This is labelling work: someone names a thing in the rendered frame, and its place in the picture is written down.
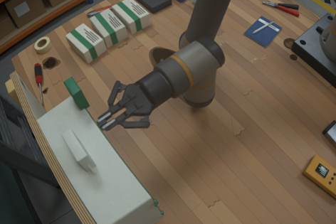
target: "green block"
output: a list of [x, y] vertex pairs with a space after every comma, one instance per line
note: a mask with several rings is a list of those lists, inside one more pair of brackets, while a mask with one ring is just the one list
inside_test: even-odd
[[67, 79], [64, 84], [80, 110], [87, 109], [90, 106], [83, 91], [78, 87], [78, 84], [72, 77]]

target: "wooden table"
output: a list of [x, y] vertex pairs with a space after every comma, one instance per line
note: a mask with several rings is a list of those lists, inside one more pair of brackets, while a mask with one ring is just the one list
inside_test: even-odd
[[[94, 7], [116, 4], [106, 0]], [[283, 45], [296, 39], [318, 17], [300, 6], [300, 18], [261, 4], [232, 0], [216, 42], [225, 53], [215, 100], [193, 109], [171, 99], [150, 116], [149, 129], [116, 127], [106, 136], [148, 191], [160, 202], [164, 224], [335, 224], [336, 200], [303, 175], [319, 154], [336, 166], [336, 150], [322, 135], [336, 118], [336, 91]], [[152, 71], [148, 53], [155, 46], [177, 50], [193, 11], [189, 1], [151, 14], [152, 25], [86, 64], [65, 35], [82, 23], [81, 14], [48, 34], [45, 55], [33, 46], [13, 59], [16, 72], [39, 99], [33, 64], [54, 57], [44, 69], [47, 111], [69, 96], [63, 81], [73, 76], [90, 103], [94, 119], [107, 110], [116, 80], [130, 84]], [[260, 16], [283, 27], [263, 48], [243, 35]], [[93, 223], [59, 170], [38, 125], [25, 112], [56, 177], [83, 223]]]

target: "multimeter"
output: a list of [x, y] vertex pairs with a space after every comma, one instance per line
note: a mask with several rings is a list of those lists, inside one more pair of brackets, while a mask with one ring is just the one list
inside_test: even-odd
[[303, 174], [336, 198], [336, 168], [326, 160], [314, 155]]

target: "blue card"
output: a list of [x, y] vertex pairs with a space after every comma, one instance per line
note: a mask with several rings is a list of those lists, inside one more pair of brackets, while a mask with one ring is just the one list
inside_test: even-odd
[[247, 29], [247, 31], [244, 34], [266, 48], [272, 42], [272, 40], [278, 35], [282, 27], [273, 23], [255, 34], [252, 33], [261, 26], [264, 26], [266, 23], [270, 22], [271, 21], [268, 20], [267, 18], [260, 17], [249, 29]]

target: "masking tape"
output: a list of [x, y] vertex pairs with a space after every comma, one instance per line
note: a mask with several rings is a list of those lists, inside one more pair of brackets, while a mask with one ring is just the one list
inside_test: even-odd
[[52, 44], [49, 37], [42, 37], [35, 42], [34, 48], [37, 53], [47, 53]]

